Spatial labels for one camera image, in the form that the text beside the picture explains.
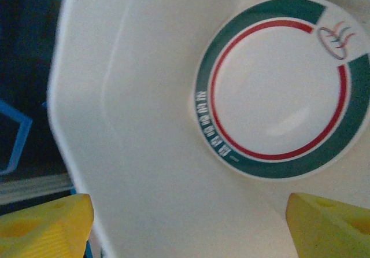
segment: white plate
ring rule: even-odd
[[[258,178],[307,176],[354,144],[369,121],[370,43],[324,0],[270,0],[215,36],[194,106],[213,152]]]

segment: yellow object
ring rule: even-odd
[[[88,194],[0,216],[0,257],[82,258],[93,220]]]
[[[286,219],[299,258],[369,258],[370,210],[292,193]]]

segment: blue plastic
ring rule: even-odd
[[[0,171],[1,175],[6,175],[14,171],[21,157],[25,141],[27,140],[29,129],[31,129],[32,119],[24,115],[17,109],[8,105],[6,102],[0,99],[0,112],[10,119],[20,124],[16,141],[13,146],[12,155],[10,156],[8,166],[5,170]]]

